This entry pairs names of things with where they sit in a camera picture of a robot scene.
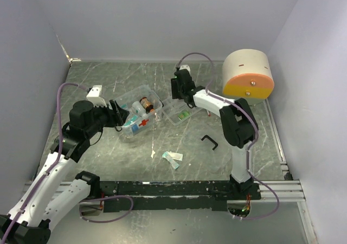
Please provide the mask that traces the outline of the white teal medicine bottle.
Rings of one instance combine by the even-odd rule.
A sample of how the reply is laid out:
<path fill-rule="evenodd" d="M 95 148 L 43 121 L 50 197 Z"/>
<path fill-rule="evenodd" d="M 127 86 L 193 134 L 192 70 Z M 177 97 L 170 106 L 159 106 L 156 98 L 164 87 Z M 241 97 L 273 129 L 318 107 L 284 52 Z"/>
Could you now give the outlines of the white teal medicine bottle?
<path fill-rule="evenodd" d="M 135 110 L 136 115 L 138 115 L 139 117 L 146 116 L 146 110 L 139 101 L 135 101 L 132 104 L 132 107 Z"/>

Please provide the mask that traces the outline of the white bandage wrapper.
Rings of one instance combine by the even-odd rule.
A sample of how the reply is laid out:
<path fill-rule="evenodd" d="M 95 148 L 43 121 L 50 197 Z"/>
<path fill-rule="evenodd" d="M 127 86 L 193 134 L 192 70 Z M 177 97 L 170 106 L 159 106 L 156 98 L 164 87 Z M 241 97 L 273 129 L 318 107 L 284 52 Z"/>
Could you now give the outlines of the white bandage wrapper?
<path fill-rule="evenodd" d="M 181 153 L 167 151 L 166 154 L 170 156 L 173 160 L 178 160 L 178 161 L 183 160 L 183 154 Z"/>

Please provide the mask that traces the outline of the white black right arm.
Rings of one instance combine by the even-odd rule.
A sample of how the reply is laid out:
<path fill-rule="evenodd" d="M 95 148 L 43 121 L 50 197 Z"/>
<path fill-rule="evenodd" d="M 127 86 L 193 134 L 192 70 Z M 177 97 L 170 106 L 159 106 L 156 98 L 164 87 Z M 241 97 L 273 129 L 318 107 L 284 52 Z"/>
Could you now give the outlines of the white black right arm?
<path fill-rule="evenodd" d="M 186 67 L 176 67 L 171 79 L 173 99 L 183 100 L 190 108 L 202 108 L 221 119 L 223 135 L 233 147 L 231 184 L 243 192 L 254 183 L 250 171 L 250 149 L 259 137 L 259 129 L 244 98 L 237 100 L 219 96 L 203 86 L 196 86 Z"/>

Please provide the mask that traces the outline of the teal dotted bandage packet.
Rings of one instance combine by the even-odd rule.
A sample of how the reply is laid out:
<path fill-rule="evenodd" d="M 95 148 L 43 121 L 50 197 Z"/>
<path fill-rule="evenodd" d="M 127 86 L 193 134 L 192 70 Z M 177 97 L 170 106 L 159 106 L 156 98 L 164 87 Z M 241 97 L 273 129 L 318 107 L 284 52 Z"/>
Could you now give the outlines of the teal dotted bandage packet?
<path fill-rule="evenodd" d="M 179 164 L 167 152 L 165 152 L 162 157 L 170 163 L 174 170 L 179 168 Z"/>

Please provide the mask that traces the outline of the clear plastic medicine box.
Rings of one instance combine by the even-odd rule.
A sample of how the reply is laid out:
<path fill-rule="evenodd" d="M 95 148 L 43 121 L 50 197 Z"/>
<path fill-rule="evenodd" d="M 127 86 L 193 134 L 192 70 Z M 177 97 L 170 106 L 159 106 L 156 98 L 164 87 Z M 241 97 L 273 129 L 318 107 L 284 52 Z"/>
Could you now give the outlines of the clear plastic medicine box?
<path fill-rule="evenodd" d="M 160 121 L 164 104 L 148 85 L 141 85 L 116 98 L 118 105 L 129 111 L 123 134 L 131 138 Z"/>

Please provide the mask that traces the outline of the teal blister pack bag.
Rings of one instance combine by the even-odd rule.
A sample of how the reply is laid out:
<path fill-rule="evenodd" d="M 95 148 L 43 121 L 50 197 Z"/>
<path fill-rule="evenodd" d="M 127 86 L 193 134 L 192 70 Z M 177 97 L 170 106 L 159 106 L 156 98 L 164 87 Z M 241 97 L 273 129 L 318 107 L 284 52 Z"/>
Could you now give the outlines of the teal blister pack bag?
<path fill-rule="evenodd" d="M 124 123 L 123 127 L 131 127 L 133 126 L 139 119 L 138 115 L 131 114 L 127 117 L 126 122 Z"/>

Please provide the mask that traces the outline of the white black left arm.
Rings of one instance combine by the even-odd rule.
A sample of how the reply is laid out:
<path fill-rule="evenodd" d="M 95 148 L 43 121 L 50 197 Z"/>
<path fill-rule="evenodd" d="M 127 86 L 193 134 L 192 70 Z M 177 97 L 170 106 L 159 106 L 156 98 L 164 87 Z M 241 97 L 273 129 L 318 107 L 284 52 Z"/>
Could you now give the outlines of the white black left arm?
<path fill-rule="evenodd" d="M 53 228 L 80 201 L 101 197 L 100 178 L 80 172 L 72 185 L 54 197 L 56 190 L 104 128 L 125 124 L 129 112 L 115 100 L 102 97 L 102 86 L 87 91 L 86 100 L 73 105 L 69 122 L 58 124 L 59 135 L 46 162 L 27 192 L 6 215 L 1 215 L 1 243 L 47 243 Z"/>

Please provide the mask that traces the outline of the blue white medicine bottle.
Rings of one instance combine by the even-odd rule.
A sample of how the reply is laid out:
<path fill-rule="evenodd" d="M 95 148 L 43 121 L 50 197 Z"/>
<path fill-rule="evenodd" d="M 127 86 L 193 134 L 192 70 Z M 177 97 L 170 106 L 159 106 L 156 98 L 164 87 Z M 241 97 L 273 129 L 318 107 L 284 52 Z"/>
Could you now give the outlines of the blue white medicine bottle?
<path fill-rule="evenodd" d="M 136 134 L 138 130 L 139 130 L 139 126 L 137 124 L 132 125 L 132 133 L 133 134 Z"/>

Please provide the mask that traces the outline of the brown orange medicine bottle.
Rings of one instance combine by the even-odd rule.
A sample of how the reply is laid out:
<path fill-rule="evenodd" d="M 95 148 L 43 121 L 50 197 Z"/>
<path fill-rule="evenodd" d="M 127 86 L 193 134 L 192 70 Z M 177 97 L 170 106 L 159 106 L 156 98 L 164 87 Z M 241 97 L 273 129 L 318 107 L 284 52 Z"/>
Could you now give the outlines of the brown orange medicine bottle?
<path fill-rule="evenodd" d="M 153 103 L 147 97 L 141 98 L 139 102 L 147 113 L 150 113 L 155 110 Z"/>

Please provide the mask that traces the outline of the small green medicine box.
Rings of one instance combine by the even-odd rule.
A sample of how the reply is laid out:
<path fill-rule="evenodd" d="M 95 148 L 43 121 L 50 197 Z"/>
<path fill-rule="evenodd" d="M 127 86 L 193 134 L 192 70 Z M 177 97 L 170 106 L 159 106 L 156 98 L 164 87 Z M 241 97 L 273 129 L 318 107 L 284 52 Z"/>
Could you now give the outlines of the small green medicine box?
<path fill-rule="evenodd" d="M 178 118 L 179 118 L 180 120 L 183 120 L 183 119 L 187 118 L 189 115 L 190 115 L 190 112 L 189 112 L 189 111 L 182 111 L 182 112 L 178 115 Z"/>

